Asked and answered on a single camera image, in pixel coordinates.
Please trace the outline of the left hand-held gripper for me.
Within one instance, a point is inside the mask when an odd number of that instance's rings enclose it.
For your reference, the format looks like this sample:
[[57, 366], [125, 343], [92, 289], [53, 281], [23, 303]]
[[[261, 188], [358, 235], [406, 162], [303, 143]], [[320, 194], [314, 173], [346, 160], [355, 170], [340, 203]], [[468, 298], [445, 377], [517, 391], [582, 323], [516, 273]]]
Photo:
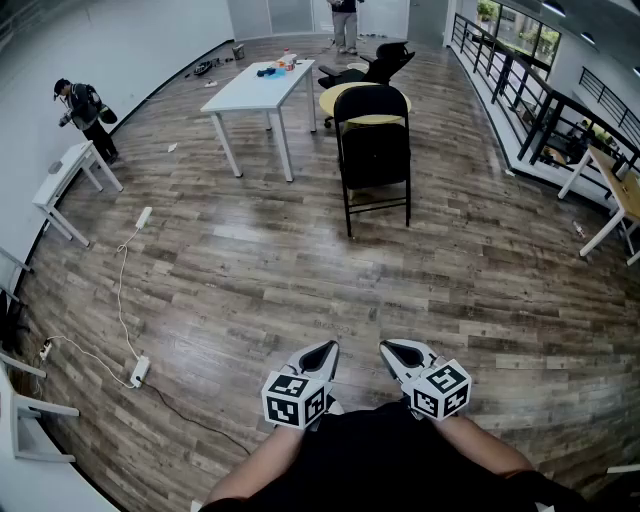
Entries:
[[272, 371], [261, 390], [264, 418], [277, 426], [305, 430], [330, 409], [330, 392], [340, 355], [328, 340], [295, 352]]

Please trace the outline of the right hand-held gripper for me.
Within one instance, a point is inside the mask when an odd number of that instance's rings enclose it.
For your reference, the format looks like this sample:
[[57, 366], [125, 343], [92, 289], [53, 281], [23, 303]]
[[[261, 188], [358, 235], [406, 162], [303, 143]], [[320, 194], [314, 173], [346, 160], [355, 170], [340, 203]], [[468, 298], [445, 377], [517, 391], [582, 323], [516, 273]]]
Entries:
[[468, 404], [472, 378], [457, 360], [431, 367], [438, 355], [427, 344], [407, 339], [383, 340], [379, 352], [418, 419], [442, 421]]

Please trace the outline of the black folding chair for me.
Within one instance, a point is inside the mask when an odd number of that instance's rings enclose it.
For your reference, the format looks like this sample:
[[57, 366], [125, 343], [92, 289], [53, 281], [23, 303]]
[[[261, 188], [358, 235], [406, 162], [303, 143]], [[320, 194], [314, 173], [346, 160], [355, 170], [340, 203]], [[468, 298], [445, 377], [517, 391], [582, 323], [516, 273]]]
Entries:
[[[409, 108], [404, 95], [381, 84], [359, 85], [341, 92], [334, 103], [347, 235], [352, 235], [351, 217], [397, 206], [405, 208], [405, 223], [411, 219], [411, 150]], [[404, 195], [355, 204], [351, 191], [403, 183]]]

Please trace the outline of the person's right forearm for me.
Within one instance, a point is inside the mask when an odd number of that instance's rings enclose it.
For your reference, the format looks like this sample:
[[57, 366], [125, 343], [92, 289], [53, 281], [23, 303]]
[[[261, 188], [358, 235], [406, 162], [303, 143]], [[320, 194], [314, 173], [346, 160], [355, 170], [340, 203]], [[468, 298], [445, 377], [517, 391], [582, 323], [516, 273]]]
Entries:
[[461, 455], [495, 475], [508, 478], [534, 470], [521, 452], [467, 417], [450, 416], [435, 422], [435, 428]]

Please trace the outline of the person's left forearm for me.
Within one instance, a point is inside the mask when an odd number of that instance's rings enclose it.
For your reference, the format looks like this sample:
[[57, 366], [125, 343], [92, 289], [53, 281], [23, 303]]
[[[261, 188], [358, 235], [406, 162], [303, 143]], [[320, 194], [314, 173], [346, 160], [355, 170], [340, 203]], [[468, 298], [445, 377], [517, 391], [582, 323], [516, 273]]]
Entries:
[[241, 464], [215, 484], [205, 505], [250, 498], [287, 472], [299, 455], [305, 431], [278, 426]]

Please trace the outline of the black office chair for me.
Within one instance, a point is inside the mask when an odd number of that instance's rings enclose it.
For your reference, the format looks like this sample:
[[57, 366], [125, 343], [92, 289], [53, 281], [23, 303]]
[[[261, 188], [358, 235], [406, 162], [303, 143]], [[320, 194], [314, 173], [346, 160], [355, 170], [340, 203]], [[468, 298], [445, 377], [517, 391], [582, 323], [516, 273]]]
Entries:
[[408, 113], [410, 111], [409, 99], [400, 91], [390, 86], [390, 80], [399, 70], [401, 70], [412, 58], [414, 54], [407, 50], [406, 43], [394, 42], [385, 43], [376, 50], [376, 57], [371, 59], [364, 57], [368, 63], [366, 73], [347, 69], [336, 71], [328, 66], [321, 65], [319, 71], [324, 77], [318, 80], [319, 85], [326, 89], [349, 82], [374, 82], [379, 87], [368, 86], [351, 88], [339, 95], [334, 106], [334, 118], [324, 121], [326, 128], [331, 127], [331, 122], [335, 121], [340, 132], [348, 128], [360, 128], [371, 126], [353, 126], [348, 124], [348, 120], [370, 114], [382, 114], [403, 116], [405, 126], [397, 124], [379, 125], [390, 133], [409, 132]]

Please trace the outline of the person's black clothing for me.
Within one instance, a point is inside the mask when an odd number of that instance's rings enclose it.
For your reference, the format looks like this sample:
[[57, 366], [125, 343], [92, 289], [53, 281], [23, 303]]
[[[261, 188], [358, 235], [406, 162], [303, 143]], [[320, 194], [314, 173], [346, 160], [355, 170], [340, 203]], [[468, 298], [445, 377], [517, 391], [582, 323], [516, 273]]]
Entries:
[[592, 512], [537, 470], [505, 478], [461, 455], [405, 401], [325, 414], [285, 474], [198, 512]]

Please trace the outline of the round yellow wooden table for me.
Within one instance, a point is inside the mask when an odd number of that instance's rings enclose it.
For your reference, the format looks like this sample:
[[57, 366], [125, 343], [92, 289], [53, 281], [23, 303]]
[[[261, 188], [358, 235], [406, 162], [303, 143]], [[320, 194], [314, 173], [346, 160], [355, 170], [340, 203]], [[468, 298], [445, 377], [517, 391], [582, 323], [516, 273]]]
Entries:
[[[336, 85], [326, 89], [319, 98], [319, 105], [321, 109], [328, 115], [327, 120], [331, 121], [334, 118], [334, 106], [337, 98], [344, 91], [351, 88], [376, 86], [379, 84], [374, 82], [349, 82], [340, 85]], [[370, 114], [360, 117], [355, 117], [348, 120], [349, 125], [353, 126], [374, 126], [382, 124], [397, 124], [405, 126], [403, 116], [382, 115], [382, 114]]]

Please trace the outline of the wooden top white desk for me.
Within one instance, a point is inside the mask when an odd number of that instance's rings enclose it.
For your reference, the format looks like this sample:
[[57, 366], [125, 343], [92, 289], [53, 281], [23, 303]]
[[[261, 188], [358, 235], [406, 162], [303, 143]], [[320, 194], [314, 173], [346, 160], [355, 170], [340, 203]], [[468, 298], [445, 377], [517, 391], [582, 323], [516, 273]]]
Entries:
[[630, 170], [628, 164], [623, 164], [614, 173], [614, 159], [596, 147], [589, 145], [579, 164], [558, 192], [557, 197], [563, 199], [566, 196], [573, 183], [590, 163], [594, 164], [602, 175], [617, 208], [600, 231], [580, 249], [579, 255], [586, 257], [615, 228], [620, 227], [623, 239], [631, 253], [631, 257], [626, 260], [626, 265], [632, 266], [640, 261], [640, 246], [635, 249], [631, 240], [633, 232], [640, 229], [640, 178]]

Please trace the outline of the white rectangular table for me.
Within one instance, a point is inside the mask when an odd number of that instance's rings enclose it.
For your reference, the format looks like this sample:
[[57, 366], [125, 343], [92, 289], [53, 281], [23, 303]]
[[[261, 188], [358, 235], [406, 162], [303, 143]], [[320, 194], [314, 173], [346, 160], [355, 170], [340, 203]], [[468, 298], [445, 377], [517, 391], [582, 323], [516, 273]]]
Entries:
[[266, 70], [269, 62], [253, 63], [224, 86], [220, 92], [216, 93], [201, 108], [201, 112], [208, 114], [213, 122], [235, 177], [241, 178], [243, 172], [236, 161], [222, 115], [226, 113], [258, 112], [266, 117], [267, 125], [275, 135], [285, 180], [289, 183], [294, 181], [282, 106], [295, 88], [299, 84], [305, 83], [309, 130], [311, 133], [317, 131], [316, 102], [312, 76], [314, 64], [314, 59], [302, 59], [292, 71], [284, 71], [282, 74], [276, 72], [271, 77], [259, 77], [258, 72]]

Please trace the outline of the small white desk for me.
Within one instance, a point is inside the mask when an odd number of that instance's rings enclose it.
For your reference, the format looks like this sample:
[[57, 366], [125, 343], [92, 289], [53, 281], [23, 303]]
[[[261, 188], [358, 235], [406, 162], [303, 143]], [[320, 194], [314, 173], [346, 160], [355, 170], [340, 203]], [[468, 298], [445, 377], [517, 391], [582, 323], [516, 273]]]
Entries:
[[91, 172], [91, 166], [94, 163], [98, 165], [115, 189], [118, 192], [122, 192], [122, 184], [101, 157], [94, 143], [86, 141], [71, 146], [66, 151], [59, 160], [57, 172], [48, 175], [32, 199], [32, 204], [41, 210], [46, 221], [54, 226], [67, 240], [77, 240], [84, 247], [90, 245], [89, 240], [62, 215], [56, 208], [56, 204], [79, 172], [84, 173], [99, 192], [103, 190], [103, 186]]

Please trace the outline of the grey door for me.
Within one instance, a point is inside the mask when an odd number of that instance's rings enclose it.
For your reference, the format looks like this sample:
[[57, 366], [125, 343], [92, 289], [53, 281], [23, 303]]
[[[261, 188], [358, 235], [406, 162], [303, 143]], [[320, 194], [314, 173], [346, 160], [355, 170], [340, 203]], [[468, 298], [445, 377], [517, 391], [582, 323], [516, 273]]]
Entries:
[[442, 45], [448, 0], [410, 0], [408, 39], [432, 47]]

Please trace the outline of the frosted glass partition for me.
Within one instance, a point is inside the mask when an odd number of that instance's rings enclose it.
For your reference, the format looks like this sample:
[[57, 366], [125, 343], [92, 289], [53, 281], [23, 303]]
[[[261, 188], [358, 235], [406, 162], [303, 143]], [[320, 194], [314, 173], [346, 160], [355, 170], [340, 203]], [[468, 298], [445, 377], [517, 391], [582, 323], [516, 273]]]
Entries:
[[[326, 0], [227, 0], [227, 5], [237, 40], [334, 33]], [[407, 36], [409, 0], [365, 0], [357, 9], [360, 37]]]

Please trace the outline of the large glass window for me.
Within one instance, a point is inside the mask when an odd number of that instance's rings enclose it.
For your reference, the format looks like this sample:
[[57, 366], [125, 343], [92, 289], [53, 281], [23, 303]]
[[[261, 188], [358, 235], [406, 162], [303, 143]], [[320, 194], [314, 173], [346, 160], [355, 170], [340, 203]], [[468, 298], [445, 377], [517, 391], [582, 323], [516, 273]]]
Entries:
[[561, 39], [558, 31], [494, 0], [477, 0], [476, 24], [522, 59], [529, 57], [529, 66], [549, 78]]

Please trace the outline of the white frame table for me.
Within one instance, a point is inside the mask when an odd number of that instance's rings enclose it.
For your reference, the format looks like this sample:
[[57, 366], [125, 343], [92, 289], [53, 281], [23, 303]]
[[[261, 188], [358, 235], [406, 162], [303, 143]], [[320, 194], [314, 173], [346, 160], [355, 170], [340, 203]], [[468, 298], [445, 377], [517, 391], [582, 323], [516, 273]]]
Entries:
[[45, 378], [40, 369], [0, 351], [0, 512], [120, 512], [82, 477], [75, 457], [56, 448], [40, 424], [79, 410], [17, 392], [12, 367]]

